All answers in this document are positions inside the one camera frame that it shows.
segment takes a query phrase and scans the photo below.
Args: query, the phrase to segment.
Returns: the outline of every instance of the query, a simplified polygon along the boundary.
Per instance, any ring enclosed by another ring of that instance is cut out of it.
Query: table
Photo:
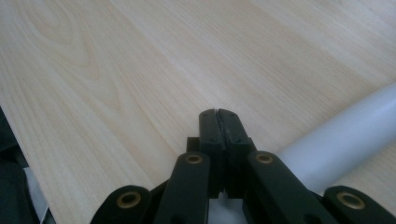
[[[396,2],[0,1],[0,104],[58,223],[168,178],[198,114],[277,152],[396,81]],[[337,184],[396,214],[396,146]]]

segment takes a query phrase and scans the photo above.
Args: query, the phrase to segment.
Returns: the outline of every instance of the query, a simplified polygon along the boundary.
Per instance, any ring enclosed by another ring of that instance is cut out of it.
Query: light wood surface
[[[0,104],[58,223],[89,223],[114,189],[168,178],[203,110],[232,110],[277,152],[395,82],[395,12],[394,0],[1,0]],[[393,146],[339,183],[396,214],[395,162]]]

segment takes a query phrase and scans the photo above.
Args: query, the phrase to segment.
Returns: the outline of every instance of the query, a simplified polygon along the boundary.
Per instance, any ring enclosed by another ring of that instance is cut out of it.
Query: tabletop
[[[1,0],[0,105],[58,223],[167,179],[198,115],[278,152],[396,81],[394,0]],[[396,214],[396,146],[337,184]]]

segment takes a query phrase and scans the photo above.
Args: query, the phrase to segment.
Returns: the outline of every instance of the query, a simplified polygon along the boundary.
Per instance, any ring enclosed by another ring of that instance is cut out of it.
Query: white cylinder
[[[396,84],[376,91],[301,138],[278,157],[321,192],[396,140]]]

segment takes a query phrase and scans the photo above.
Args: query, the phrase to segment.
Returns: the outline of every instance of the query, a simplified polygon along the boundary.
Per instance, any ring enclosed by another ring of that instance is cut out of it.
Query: white tube
[[[330,119],[278,157],[308,189],[321,192],[396,140],[396,84]]]

